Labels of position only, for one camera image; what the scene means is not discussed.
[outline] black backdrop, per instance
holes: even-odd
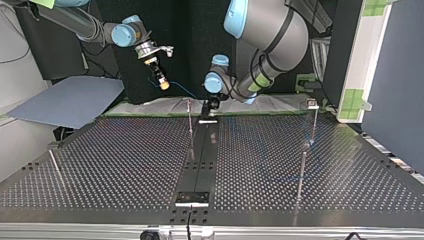
[[[175,81],[204,97],[202,83],[212,56],[232,55],[235,41],[223,28],[230,0],[103,0],[97,1],[104,21],[121,22],[139,15],[159,45],[175,47],[174,57],[161,53],[169,81]],[[162,92],[153,86],[149,70],[134,49],[114,47],[115,56],[131,103],[140,104],[163,96],[187,96],[178,86]]]

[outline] black perforated table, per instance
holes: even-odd
[[[330,116],[193,122],[98,119],[1,183],[0,221],[424,228],[424,186]]]

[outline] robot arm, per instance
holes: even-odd
[[[217,55],[206,75],[205,88],[240,102],[252,103],[261,89],[295,68],[308,48],[308,29],[302,17],[281,0],[232,0],[224,23],[235,38],[256,47],[250,72],[241,80],[227,73],[229,59]],[[259,55],[259,62],[253,65]]]
[[[102,23],[78,8],[87,4],[89,0],[56,0],[53,9],[26,0],[5,0],[5,2],[13,6],[26,7],[36,19],[43,16],[74,32],[83,41],[135,47],[138,58],[149,67],[155,79],[159,81],[161,89],[169,88],[168,80],[159,63],[158,52],[165,51],[168,57],[172,57],[174,48],[157,46],[150,38],[151,32],[146,30],[140,17],[134,15],[124,19],[122,23]]]

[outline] metal pin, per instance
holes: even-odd
[[[187,100],[188,121],[190,126],[190,136],[193,138],[193,122],[191,121],[191,100]]]
[[[59,165],[56,162],[56,157],[54,156],[53,150],[49,149],[49,154],[50,154],[51,159],[53,160],[53,164],[54,164],[54,167],[56,168],[56,171],[60,172],[60,168],[59,168]]]
[[[305,176],[305,165],[306,165],[306,152],[303,152],[302,162],[300,165],[299,187],[297,189],[297,201],[300,201],[302,198],[302,187],[303,187],[303,178]]]
[[[60,182],[62,183],[63,187],[66,188],[65,181],[63,180],[62,173],[60,172],[60,168],[59,168],[59,165],[57,164],[56,157],[54,156],[53,150],[49,149],[49,154],[53,161],[56,171],[59,173]]]
[[[312,139],[311,139],[311,145],[313,145],[315,143],[315,132],[317,129],[317,121],[318,121],[318,110],[315,110],[315,118],[314,118],[314,128],[312,129]]]

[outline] light blue joint cover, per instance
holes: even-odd
[[[79,7],[87,4],[90,0],[56,0],[54,5],[58,7]]]
[[[120,47],[132,46],[137,41],[136,32],[126,24],[119,24],[112,30],[112,40]]]
[[[137,15],[132,15],[131,17],[127,17],[124,20],[122,20],[123,24],[128,24],[128,23],[132,23],[132,22],[141,22],[141,19]]]
[[[212,64],[228,67],[230,66],[230,59],[225,55],[218,54],[213,56]]]
[[[225,17],[225,30],[237,39],[240,39],[243,35],[247,19],[248,4],[249,0],[231,0],[227,16]]]
[[[250,96],[250,99],[248,99],[246,102],[246,104],[252,105],[255,101],[256,101],[256,97],[258,96],[257,93],[253,94],[252,96]]]
[[[206,75],[205,88],[210,93],[220,93],[222,90],[222,79],[214,72],[210,72]]]

